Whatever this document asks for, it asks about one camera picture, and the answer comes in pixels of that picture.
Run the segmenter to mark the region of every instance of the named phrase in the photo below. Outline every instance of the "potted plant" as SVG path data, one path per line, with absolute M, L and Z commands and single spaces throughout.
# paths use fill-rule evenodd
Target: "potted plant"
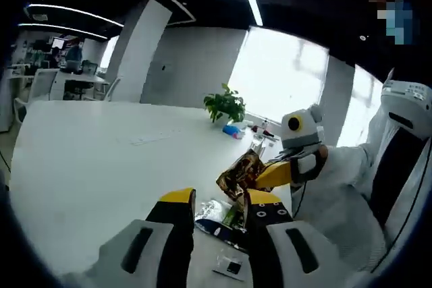
M 224 126 L 230 120 L 242 121 L 244 119 L 243 98 L 238 91 L 231 91 L 227 84 L 222 84 L 223 94 L 208 94 L 204 97 L 205 109 L 209 111 L 213 123 Z

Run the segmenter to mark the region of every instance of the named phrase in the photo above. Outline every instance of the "floor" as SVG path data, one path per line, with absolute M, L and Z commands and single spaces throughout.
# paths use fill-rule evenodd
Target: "floor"
M 5 175 L 6 184 L 9 185 L 9 181 L 11 179 L 11 173 L 9 172 L 9 168 L 11 167 L 12 154 L 14 153 L 15 141 L 18 137 L 18 132 L 20 130 L 20 126 L 17 123 L 14 123 L 11 129 L 8 132 L 0 133 L 0 153 L 5 159 L 5 161 L 0 156 L 0 170 Z

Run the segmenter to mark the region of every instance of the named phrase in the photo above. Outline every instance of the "white pillar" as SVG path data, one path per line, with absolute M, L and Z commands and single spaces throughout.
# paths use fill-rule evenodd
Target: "white pillar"
M 320 107 L 325 144 L 336 146 L 350 104 L 355 67 L 329 56 Z
M 102 55 L 106 47 L 107 42 L 98 42 L 97 40 L 86 38 L 82 45 L 82 60 L 89 60 L 92 63 L 101 65 Z
M 147 72 L 171 12 L 155 0 L 135 7 L 115 45 L 106 79 L 121 78 L 113 101 L 139 103 Z

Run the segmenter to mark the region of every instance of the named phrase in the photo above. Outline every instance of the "desk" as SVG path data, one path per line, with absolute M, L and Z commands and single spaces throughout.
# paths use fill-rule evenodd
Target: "desk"
M 8 68 L 15 69 L 17 67 L 30 67 L 30 66 L 31 66 L 30 63 L 15 63 L 15 64 L 11 64 Z
M 171 137 L 130 143 L 160 133 Z M 145 219 L 158 198 L 171 190 L 194 187 L 197 210 L 210 198 L 227 200 L 215 181 L 251 140 L 250 130 L 241 140 L 222 133 L 203 109 L 36 102 L 13 152 L 11 203 L 54 273 L 83 271 L 96 262 L 100 245 L 132 220 Z M 278 141 L 266 148 L 263 160 L 280 150 Z M 274 193 L 291 210 L 289 187 Z M 188 287 L 251 287 L 251 281 L 211 271 L 218 253 L 231 247 L 198 229 L 194 241 Z
M 22 74 L 20 71 L 13 70 L 10 72 L 10 74 L 7 77 L 9 80 L 13 79 L 33 79 L 34 76 L 26 76 L 25 74 Z
M 95 84 L 109 84 L 108 81 L 98 77 L 90 76 L 88 74 L 67 74 L 65 72 L 59 72 L 55 76 L 53 87 L 51 88 L 50 99 L 51 100 L 63 100 L 65 92 L 65 83 L 68 80 L 92 82 Z

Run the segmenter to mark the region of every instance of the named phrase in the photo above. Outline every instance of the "window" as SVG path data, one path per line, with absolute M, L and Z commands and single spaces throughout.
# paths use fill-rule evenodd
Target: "window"
M 246 103 L 246 112 L 280 123 L 297 109 L 318 103 L 328 50 L 296 36 L 251 28 L 240 49 L 229 87 Z
M 383 84 L 356 65 L 348 112 L 337 146 L 357 146 L 365 143 L 369 122 L 381 104 Z
M 105 49 L 105 52 L 103 53 L 102 60 L 101 60 L 101 67 L 102 68 L 108 68 L 109 61 L 111 60 L 111 56 L 114 52 L 115 44 L 117 43 L 117 40 L 119 39 L 118 36 L 111 38 L 108 41 L 107 47 Z

